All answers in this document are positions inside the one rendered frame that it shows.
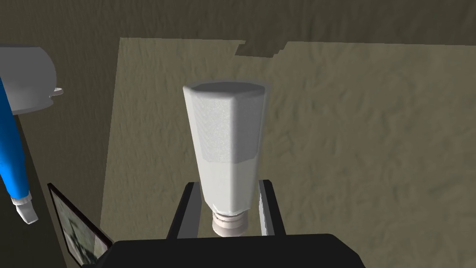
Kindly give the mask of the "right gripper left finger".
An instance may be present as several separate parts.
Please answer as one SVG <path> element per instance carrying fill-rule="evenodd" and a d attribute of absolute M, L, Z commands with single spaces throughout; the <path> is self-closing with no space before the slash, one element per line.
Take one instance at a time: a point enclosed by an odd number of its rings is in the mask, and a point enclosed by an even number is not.
<path fill-rule="evenodd" d="M 191 181 L 184 188 L 166 239 L 197 238 L 200 215 L 200 184 L 198 181 Z"/>

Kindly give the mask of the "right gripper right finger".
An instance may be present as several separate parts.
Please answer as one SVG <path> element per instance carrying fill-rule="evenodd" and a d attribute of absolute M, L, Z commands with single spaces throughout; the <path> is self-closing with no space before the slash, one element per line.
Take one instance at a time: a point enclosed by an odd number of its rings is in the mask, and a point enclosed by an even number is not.
<path fill-rule="evenodd" d="M 261 235 L 286 235 L 272 182 L 259 180 L 258 193 Z"/>

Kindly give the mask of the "black framed picture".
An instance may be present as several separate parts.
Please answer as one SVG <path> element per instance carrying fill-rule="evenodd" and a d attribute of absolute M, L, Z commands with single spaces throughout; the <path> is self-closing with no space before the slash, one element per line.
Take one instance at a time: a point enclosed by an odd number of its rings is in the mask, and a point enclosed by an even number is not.
<path fill-rule="evenodd" d="M 113 241 L 52 183 L 47 186 L 68 253 L 80 267 L 93 268 L 98 259 L 113 245 Z"/>

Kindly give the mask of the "blue tube with white cap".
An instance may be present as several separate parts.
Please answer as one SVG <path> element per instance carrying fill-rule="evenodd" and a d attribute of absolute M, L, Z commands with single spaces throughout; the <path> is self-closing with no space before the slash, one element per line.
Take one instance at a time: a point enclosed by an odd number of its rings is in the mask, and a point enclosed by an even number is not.
<path fill-rule="evenodd" d="M 0 177 L 24 223 L 38 221 L 25 167 L 25 156 L 3 81 L 0 78 Z"/>

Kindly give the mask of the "grey teapot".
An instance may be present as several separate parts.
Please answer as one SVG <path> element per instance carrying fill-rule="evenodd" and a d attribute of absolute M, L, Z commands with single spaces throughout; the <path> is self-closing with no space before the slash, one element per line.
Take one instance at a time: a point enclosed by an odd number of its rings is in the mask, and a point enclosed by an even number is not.
<path fill-rule="evenodd" d="M 14 115 L 49 107 L 63 94 L 53 61 L 38 46 L 0 44 L 0 78 Z"/>

